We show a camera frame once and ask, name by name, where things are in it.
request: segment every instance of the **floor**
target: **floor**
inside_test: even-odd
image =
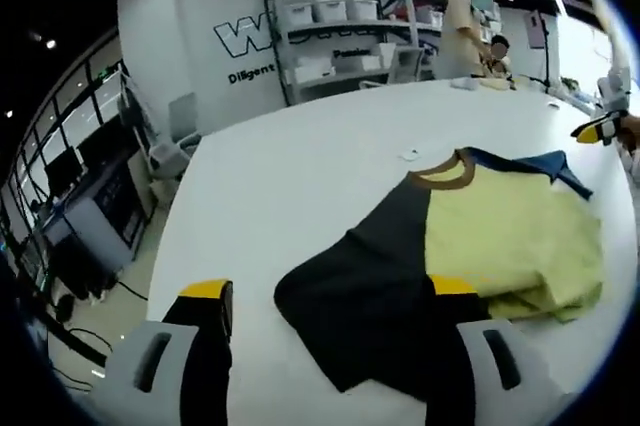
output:
[[[167,216],[167,210],[156,208],[144,232],[135,260],[124,269],[120,277],[120,281],[145,297],[149,295],[153,266]],[[56,285],[53,292],[54,300],[64,293],[64,287]],[[108,356],[109,347],[113,348],[122,341],[145,319],[146,314],[146,301],[136,297],[121,285],[116,285],[102,301],[93,303],[90,300],[76,301],[72,318],[65,323],[65,327],[67,330],[83,328],[99,335],[109,343],[109,346],[91,333],[72,331],[84,342]],[[77,380],[71,381],[59,373],[60,379],[68,387],[86,390],[103,377],[104,371],[100,367],[70,350],[51,334],[49,334],[49,357],[56,369]]]

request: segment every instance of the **black cloth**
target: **black cloth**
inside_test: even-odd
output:
[[[429,199],[404,179],[335,245],[287,274],[274,299],[340,392],[373,379],[427,401],[428,424],[472,425],[473,373],[455,323],[488,314],[476,295],[436,296],[424,263]]]

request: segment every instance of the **computer monitor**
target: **computer monitor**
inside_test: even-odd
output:
[[[82,175],[82,165],[73,148],[67,148],[60,156],[44,167],[49,180],[49,192],[56,198],[62,195]]]
[[[136,147],[133,131],[125,128],[120,117],[115,116],[82,141],[78,151],[87,169],[96,171],[119,154]]]

